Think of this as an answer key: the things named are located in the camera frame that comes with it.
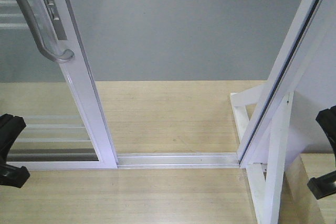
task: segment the white metal frame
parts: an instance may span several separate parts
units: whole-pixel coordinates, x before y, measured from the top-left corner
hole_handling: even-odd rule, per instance
[[[68,38],[67,40],[58,41],[58,46],[63,49],[68,48],[75,53],[75,58],[67,63],[60,64],[60,68],[68,83],[99,161],[9,163],[15,166],[24,165],[28,169],[117,168],[117,154],[100,105],[98,92],[79,35],[70,0],[55,0],[55,2]]]

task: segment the light wood panel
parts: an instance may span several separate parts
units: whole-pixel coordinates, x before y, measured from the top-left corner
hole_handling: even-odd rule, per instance
[[[240,169],[35,171],[0,187],[3,223],[255,224]]]
[[[237,150],[231,92],[264,81],[97,82],[118,153]]]
[[[286,171],[301,224],[335,224],[336,195],[316,200],[308,180],[335,170],[333,154],[301,154]]]

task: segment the sliding glass door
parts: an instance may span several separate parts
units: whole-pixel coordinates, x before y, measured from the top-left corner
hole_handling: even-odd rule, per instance
[[[69,0],[0,0],[0,113],[27,124],[11,164],[117,167]]]

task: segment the gray wall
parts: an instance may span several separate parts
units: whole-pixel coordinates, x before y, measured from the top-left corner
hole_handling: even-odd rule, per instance
[[[253,80],[267,79],[300,0],[71,2],[96,80]],[[17,59],[5,81],[61,80],[32,59],[27,31],[0,36],[1,58]]]

